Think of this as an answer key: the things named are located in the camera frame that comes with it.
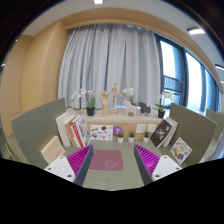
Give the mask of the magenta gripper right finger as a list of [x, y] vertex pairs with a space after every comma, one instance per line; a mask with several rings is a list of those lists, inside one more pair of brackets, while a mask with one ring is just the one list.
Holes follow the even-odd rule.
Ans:
[[134, 156], [145, 185], [181, 170], [168, 155], [158, 156], [137, 144], [134, 145]]

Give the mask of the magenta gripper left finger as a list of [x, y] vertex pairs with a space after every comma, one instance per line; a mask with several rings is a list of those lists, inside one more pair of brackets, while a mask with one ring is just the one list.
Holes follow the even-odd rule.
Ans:
[[45, 171], [48, 171], [65, 180], [82, 186], [93, 156], [93, 145], [90, 144], [73, 154], [66, 156], [59, 156], [51, 164], [49, 164]]

